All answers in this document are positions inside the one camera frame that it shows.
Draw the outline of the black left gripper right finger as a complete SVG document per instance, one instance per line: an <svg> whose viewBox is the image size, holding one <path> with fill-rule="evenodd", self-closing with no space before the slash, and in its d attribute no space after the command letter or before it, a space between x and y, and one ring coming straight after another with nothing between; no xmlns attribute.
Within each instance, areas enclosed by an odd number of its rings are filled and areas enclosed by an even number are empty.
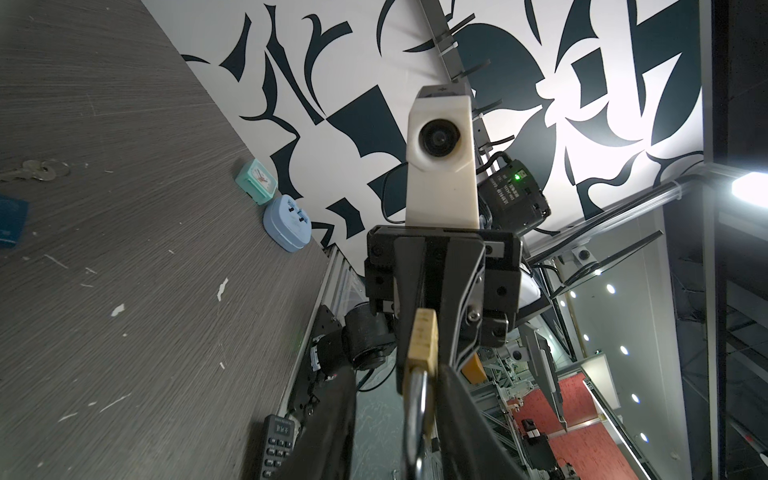
<svg viewBox="0 0 768 480"><path fill-rule="evenodd" d="M436 424L444 479L527 479L494 437L458 373L440 364Z"/></svg>

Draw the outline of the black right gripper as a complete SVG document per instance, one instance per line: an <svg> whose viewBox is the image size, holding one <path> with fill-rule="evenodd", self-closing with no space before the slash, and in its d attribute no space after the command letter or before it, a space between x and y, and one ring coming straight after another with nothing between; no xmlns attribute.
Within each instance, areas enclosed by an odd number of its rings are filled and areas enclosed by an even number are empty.
<svg viewBox="0 0 768 480"><path fill-rule="evenodd" d="M441 364L459 370L479 348L505 343L519 309L520 263L511 232L386 225L368 232L366 294L373 313L395 318L400 389L420 308L436 313Z"/></svg>

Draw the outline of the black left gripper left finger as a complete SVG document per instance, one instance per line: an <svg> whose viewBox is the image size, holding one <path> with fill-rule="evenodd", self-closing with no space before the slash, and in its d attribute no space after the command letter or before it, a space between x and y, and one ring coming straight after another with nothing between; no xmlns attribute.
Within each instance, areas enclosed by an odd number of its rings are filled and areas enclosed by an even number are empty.
<svg viewBox="0 0 768 480"><path fill-rule="evenodd" d="M349 366L336 373L293 453L275 479L349 479L356 420L356 374Z"/></svg>

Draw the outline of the brass padlock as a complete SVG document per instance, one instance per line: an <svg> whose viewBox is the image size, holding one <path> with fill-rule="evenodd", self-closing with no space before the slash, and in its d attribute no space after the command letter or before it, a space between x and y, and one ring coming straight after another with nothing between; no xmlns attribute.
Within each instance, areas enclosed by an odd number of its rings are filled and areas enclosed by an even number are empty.
<svg viewBox="0 0 768 480"><path fill-rule="evenodd" d="M403 478L421 479L435 425L439 332L433 309L416 310L403 377Z"/></svg>

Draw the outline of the blue padlock with key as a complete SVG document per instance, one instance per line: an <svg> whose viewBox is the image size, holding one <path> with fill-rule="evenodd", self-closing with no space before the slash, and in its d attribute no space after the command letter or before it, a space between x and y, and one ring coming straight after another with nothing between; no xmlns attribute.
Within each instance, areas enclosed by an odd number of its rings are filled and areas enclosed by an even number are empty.
<svg viewBox="0 0 768 480"><path fill-rule="evenodd" d="M0 245L13 248L17 245L26 223L29 204L26 201L1 196L0 198Z"/></svg>

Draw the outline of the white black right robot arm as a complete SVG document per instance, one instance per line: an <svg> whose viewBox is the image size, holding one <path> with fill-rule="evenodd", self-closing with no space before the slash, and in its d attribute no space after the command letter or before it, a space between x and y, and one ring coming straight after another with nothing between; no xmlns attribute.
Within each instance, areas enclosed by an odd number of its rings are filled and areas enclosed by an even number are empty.
<svg viewBox="0 0 768 480"><path fill-rule="evenodd" d="M520 479L460 371L480 348L524 330L522 234L550 213L532 174L508 160L478 189L489 229L378 226L368 235L367 301L322 337L323 369L349 377L370 354L395 353L404 400L402 475L419 479L431 438L448 479Z"/></svg>

